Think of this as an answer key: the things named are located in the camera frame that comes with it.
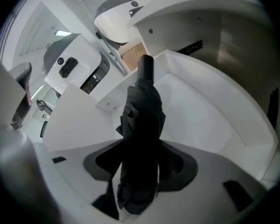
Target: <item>ceiling light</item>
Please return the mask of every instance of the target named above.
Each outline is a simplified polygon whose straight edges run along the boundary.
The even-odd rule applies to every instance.
[[[69,34],[71,34],[71,32],[64,32],[64,31],[55,32],[55,35],[57,35],[57,36],[66,36],[66,35],[69,35]]]
[[[43,84],[41,85],[41,87],[39,87],[38,89],[37,89],[37,91],[33,94],[33,96],[31,97],[31,100],[33,100],[33,98],[37,95],[37,93],[42,89],[42,87],[43,87]]]

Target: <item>white surface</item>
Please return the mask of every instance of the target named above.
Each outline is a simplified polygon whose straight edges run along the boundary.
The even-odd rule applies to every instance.
[[[110,89],[107,94],[96,104],[97,107],[109,112],[116,112],[121,106],[126,103],[127,88],[134,86],[137,81],[137,71],[135,69],[130,74],[125,76],[121,82]],[[154,59],[154,81],[158,81],[164,75],[169,73],[169,65],[164,56],[156,56]]]
[[[55,91],[50,88],[49,85],[45,85],[41,91],[34,97],[32,100],[32,105],[27,113],[24,121],[23,126],[21,128],[21,131],[27,134],[27,136],[33,141],[33,142],[42,142],[42,138],[40,137],[42,125],[44,121],[49,120],[49,115],[47,119],[42,119],[42,115],[46,114],[45,111],[40,111],[36,105],[37,99],[45,99],[46,101],[49,100],[51,103],[52,99],[48,98],[48,96],[53,97],[55,96],[55,99],[57,99],[57,96],[55,94]]]
[[[112,117],[95,104],[94,98],[69,85],[47,124],[43,137],[47,149],[58,151],[113,140]]]
[[[92,33],[95,33],[93,19],[82,0],[61,0]]]
[[[93,145],[83,148],[50,152],[51,158],[64,157],[66,161],[56,163],[58,171],[66,182],[89,204],[106,193],[108,182],[94,179],[84,168],[85,158],[107,145]]]
[[[62,0],[41,0],[41,2],[70,32],[81,33],[89,42],[97,40],[82,17],[74,13]]]
[[[56,96],[56,93],[55,93],[55,90],[50,88],[50,90],[45,94],[45,96],[42,98],[42,100],[44,100],[46,102],[46,104],[52,110],[54,110],[54,108],[56,107],[56,104],[57,104],[57,100],[58,100],[58,98]],[[41,111],[37,107],[37,108],[35,108],[35,112],[32,115],[32,118],[35,119],[36,121],[40,122],[41,124],[43,124],[45,121],[49,121],[50,115],[48,115],[45,111]],[[41,133],[41,129],[38,130],[38,136],[40,136],[40,133]]]
[[[34,147],[44,181],[60,210],[62,223],[118,223],[113,218],[102,215],[65,181],[43,144],[35,143]]]
[[[243,150],[243,156],[232,146],[226,146],[221,154],[259,180],[278,144],[276,133],[260,106],[239,84],[216,68],[189,56],[167,53],[171,54],[168,56],[171,72],[209,99],[248,147]]]
[[[146,51],[151,56],[166,49],[178,51],[203,40],[203,49],[191,56],[215,65],[220,48],[220,19],[221,13],[215,11],[173,13],[141,22],[137,24],[137,28]]]
[[[155,80],[166,115],[161,139],[221,154],[260,180],[278,139],[255,100],[206,63],[172,51],[159,54],[156,63],[161,58],[168,60],[171,71]],[[105,98],[117,92],[119,86]],[[124,104],[112,113],[114,128],[120,125]]]
[[[195,149],[187,151],[183,145],[175,147],[195,158],[198,164],[197,176],[181,191],[159,193],[154,202],[134,222],[135,224],[224,223],[238,214],[222,185],[230,179],[237,180],[253,200],[265,194],[253,192],[253,186],[257,187],[259,184],[250,176],[240,174],[238,167],[224,157]]]
[[[54,35],[58,30],[68,31],[43,3],[39,3],[21,33],[13,66],[22,55],[43,49],[49,43],[60,40],[61,37]]]
[[[134,0],[138,2],[139,7],[145,6],[150,0]],[[126,23],[131,19],[129,11],[135,9],[131,2],[123,3],[114,7],[94,20],[94,25],[99,31],[111,41],[118,43],[126,43],[137,37],[139,32],[135,27],[127,27]]]
[[[67,78],[62,78],[59,74],[62,66],[57,63],[58,59],[55,61],[45,77],[45,82],[59,94],[63,94],[66,87],[71,83],[80,88],[101,62],[100,53],[82,35],[77,36],[60,57],[64,59],[64,64],[70,57],[75,58],[78,64]]]
[[[39,5],[40,0],[27,0],[22,9],[17,14],[17,18],[10,29],[9,35],[4,47],[2,63],[7,70],[13,66],[14,57],[18,57],[22,48],[18,46],[20,42],[21,33],[23,32],[30,16]]]
[[[248,16],[253,20],[269,23],[258,0],[152,0],[128,22],[133,26],[161,14],[190,10],[224,10]]]

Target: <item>white curved panel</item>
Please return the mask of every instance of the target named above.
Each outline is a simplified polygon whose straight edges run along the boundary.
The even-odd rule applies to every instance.
[[[100,53],[82,35],[77,36],[63,51],[60,57],[64,59],[64,62],[68,58],[73,57],[77,59],[78,64],[67,78],[62,78],[59,75],[59,70],[62,66],[57,64],[57,60],[55,61],[53,67],[45,77],[45,82],[59,94],[62,94],[71,83],[77,87],[81,87],[101,62]]]
[[[165,51],[170,71],[202,93],[227,118],[245,148],[229,142],[220,153],[260,180],[275,153],[277,135],[257,102],[229,76],[190,56]]]
[[[150,0],[134,1],[138,2],[138,7],[141,7],[145,6]],[[135,8],[131,5],[131,2],[126,2],[97,16],[94,24],[109,40],[118,43],[129,42],[140,36],[137,28],[127,27],[126,25],[131,19],[129,11]]]
[[[59,98],[43,136],[42,142],[50,152],[115,138],[110,113],[96,107],[96,102],[76,86],[68,86]]]
[[[172,73],[155,84],[166,114],[161,139],[220,153],[244,144],[224,115],[200,92]]]
[[[161,14],[193,10],[229,11],[270,24],[268,16],[258,0],[152,0],[128,21],[127,26],[134,26],[138,22]]]

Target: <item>black slot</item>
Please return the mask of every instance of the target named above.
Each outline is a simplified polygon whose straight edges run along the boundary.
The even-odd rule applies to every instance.
[[[52,160],[53,160],[54,163],[59,163],[59,162],[65,161],[66,158],[64,158],[64,157],[57,157],[57,158],[53,158]]]
[[[279,90],[276,87],[270,95],[269,109],[267,111],[267,117],[270,120],[273,128],[276,128],[279,106]]]
[[[47,121],[45,121],[42,125],[41,135],[40,137],[43,138],[43,134],[45,133],[46,127],[47,127]]]
[[[203,40],[190,44],[189,46],[186,46],[177,52],[188,56],[201,48],[203,48]]]
[[[78,64],[78,61],[75,58],[70,57],[66,61],[64,66],[59,70],[59,74],[61,75],[61,77],[67,78],[69,76],[69,74],[72,72],[72,70],[76,67],[77,64]]]

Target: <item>black handle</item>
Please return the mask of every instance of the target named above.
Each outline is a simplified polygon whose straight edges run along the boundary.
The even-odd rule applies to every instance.
[[[138,61],[137,79],[145,79],[154,82],[154,58],[143,55]]]
[[[43,134],[45,133],[46,127],[47,127],[48,122],[45,121],[42,125],[42,130],[41,130],[41,135],[40,137],[43,138]]]

